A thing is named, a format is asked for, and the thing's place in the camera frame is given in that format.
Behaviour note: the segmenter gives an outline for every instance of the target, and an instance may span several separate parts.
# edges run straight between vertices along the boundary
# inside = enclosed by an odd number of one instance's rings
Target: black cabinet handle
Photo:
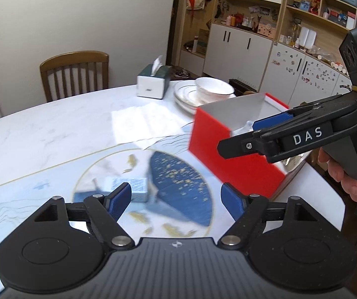
[[[307,61],[306,61],[306,64],[305,64],[305,68],[303,69],[302,75],[305,73],[306,67],[307,67]]]
[[[298,69],[296,70],[297,72],[299,71],[299,67],[301,67],[301,62],[302,62],[302,59],[299,61]]]

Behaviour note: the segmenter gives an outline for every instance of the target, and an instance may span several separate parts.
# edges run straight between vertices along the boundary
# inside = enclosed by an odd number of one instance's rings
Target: finger
[[[333,159],[330,159],[328,162],[328,173],[336,182],[342,181],[345,174],[343,168]]]
[[[322,148],[319,149],[319,157],[318,160],[320,163],[326,163],[331,159],[331,156],[329,156],[326,152],[323,151]]]
[[[350,195],[351,199],[357,202],[357,180],[345,174],[341,185],[343,190]]]

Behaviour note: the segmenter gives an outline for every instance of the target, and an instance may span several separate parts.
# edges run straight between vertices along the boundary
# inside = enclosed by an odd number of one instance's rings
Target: red and white box
[[[304,163],[303,156],[288,170],[281,162],[269,164],[265,156],[252,154],[231,159],[217,152],[219,141],[256,121],[288,110],[288,106],[268,93],[243,95],[198,107],[189,150],[223,183],[229,182],[244,195],[257,193],[274,199]]]

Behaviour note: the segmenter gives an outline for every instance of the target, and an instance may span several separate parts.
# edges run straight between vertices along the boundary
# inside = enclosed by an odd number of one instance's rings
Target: paper sheet
[[[112,132],[116,143],[136,142],[146,149],[167,136],[183,134],[181,127],[188,124],[168,108],[154,102],[142,107],[112,111]]]

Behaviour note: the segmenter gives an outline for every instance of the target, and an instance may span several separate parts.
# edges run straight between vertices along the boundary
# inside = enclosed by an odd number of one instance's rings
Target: metal screw
[[[131,238],[127,236],[115,236],[112,238],[112,244],[115,246],[126,246],[131,243]]]
[[[224,245],[234,246],[238,245],[241,242],[241,239],[235,235],[227,235],[222,238],[222,243]]]

